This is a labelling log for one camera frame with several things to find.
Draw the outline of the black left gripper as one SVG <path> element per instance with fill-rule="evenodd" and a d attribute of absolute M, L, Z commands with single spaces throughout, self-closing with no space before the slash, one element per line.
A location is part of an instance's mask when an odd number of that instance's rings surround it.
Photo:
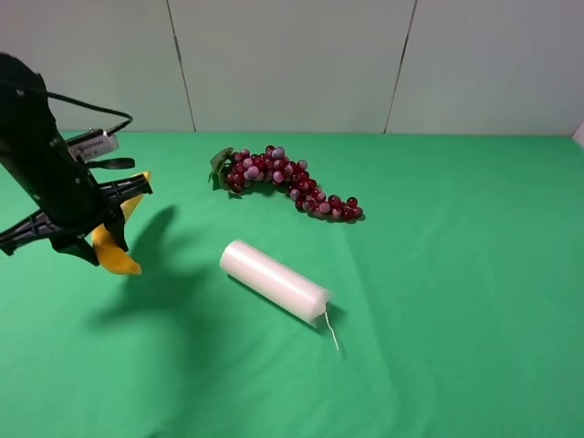
<path fill-rule="evenodd" d="M 0 235 L 1 250 L 47 239 L 60 253 L 96 266 L 99 261 L 86 240 L 104 224 L 115 243 L 128 251 L 121 204 L 152 194 L 146 176 L 99 183 L 85 163 L 73 159 L 59 136 L 49 141 L 8 139 L 8 172 L 38 206 L 38 210 Z"/>

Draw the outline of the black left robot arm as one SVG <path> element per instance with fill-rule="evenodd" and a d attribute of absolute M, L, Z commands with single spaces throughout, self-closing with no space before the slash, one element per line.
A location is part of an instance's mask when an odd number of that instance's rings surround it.
<path fill-rule="evenodd" d="M 1 163 L 37 205 L 36 212 L 1 233 L 1 249 L 16 249 L 47 239 L 60 253 L 94 266 L 105 256 L 129 250 L 125 224 L 141 197 L 152 192 L 146 172 L 98 182 L 92 172 L 131 169 L 131 158 L 104 159 L 118 149 L 118 131 L 132 123 L 130 114 L 109 129 L 90 129 L 64 139 L 48 102 L 57 99 L 83 109 L 108 113 L 47 90 L 42 76 L 9 54 L 1 56 Z"/>

